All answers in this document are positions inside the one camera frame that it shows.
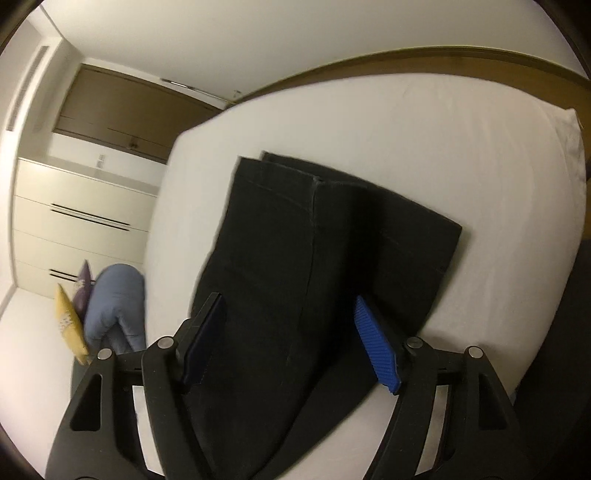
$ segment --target black pants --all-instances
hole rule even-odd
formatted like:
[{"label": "black pants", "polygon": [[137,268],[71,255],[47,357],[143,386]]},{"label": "black pants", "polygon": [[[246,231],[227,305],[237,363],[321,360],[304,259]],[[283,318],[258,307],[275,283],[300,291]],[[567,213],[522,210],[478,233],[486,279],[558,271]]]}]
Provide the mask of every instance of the black pants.
[{"label": "black pants", "polygon": [[267,154],[241,159],[193,314],[228,304],[203,381],[185,397],[220,480],[274,478],[367,395],[374,372],[352,320],[370,294],[411,335],[461,227],[387,190]]}]

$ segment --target cabinet drawer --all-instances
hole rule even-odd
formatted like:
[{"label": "cabinet drawer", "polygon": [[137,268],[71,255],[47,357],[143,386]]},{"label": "cabinet drawer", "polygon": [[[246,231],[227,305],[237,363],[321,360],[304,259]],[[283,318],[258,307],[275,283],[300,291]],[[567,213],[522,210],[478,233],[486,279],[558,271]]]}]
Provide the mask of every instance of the cabinet drawer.
[{"label": "cabinet drawer", "polygon": [[71,299],[76,280],[64,280],[51,275],[51,272],[41,268],[32,267],[26,263],[16,261],[17,285],[25,290],[32,291],[44,297],[53,298],[56,293],[56,284],[61,283],[68,297]]},{"label": "cabinet drawer", "polygon": [[53,270],[63,277],[76,278],[84,260],[88,260],[92,278],[96,278],[104,268],[115,263],[129,263],[142,271],[141,264],[67,247],[18,230],[13,231],[13,237],[15,260],[42,270]]},{"label": "cabinet drawer", "polygon": [[74,173],[19,160],[15,195],[57,204],[148,231],[155,197]]},{"label": "cabinet drawer", "polygon": [[13,211],[13,227],[19,232],[95,254],[143,263],[148,232],[108,226],[21,197],[14,197]]}]

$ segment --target blue cushion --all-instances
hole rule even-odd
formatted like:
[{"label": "blue cushion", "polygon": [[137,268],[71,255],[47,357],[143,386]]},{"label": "blue cushion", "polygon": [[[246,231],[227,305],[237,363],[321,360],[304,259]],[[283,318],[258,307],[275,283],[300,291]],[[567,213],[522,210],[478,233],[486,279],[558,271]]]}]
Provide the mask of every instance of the blue cushion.
[{"label": "blue cushion", "polygon": [[134,267],[115,264],[96,279],[86,319],[84,336],[91,350],[106,337],[118,355],[146,348],[144,277]]}]

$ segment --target mattress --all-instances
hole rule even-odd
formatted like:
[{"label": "mattress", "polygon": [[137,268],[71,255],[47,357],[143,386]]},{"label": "mattress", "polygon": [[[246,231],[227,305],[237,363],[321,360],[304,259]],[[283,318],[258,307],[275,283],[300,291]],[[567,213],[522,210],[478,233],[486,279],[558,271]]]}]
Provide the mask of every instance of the mattress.
[{"label": "mattress", "polygon": [[[480,345],[505,389],[515,389],[548,331],[582,235],[586,185],[575,111],[484,80],[390,74],[274,93],[183,133],[144,262],[148,344],[187,317],[237,157],[265,150],[356,175],[462,225],[421,336],[451,351]],[[420,471],[433,461],[444,390]],[[141,397],[144,455],[161,471]],[[283,478],[362,478],[395,402],[377,386]]]}]

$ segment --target dark blue gripper pad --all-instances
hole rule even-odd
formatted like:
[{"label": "dark blue gripper pad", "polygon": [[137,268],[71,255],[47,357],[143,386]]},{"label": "dark blue gripper pad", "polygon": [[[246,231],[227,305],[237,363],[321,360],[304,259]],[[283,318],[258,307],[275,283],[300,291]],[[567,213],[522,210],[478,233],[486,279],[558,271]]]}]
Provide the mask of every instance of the dark blue gripper pad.
[{"label": "dark blue gripper pad", "polygon": [[365,300],[358,296],[355,300],[355,326],[369,356],[378,381],[386,385],[390,393],[395,394],[400,388],[400,376],[396,362],[396,353],[386,340],[374,314]]}]

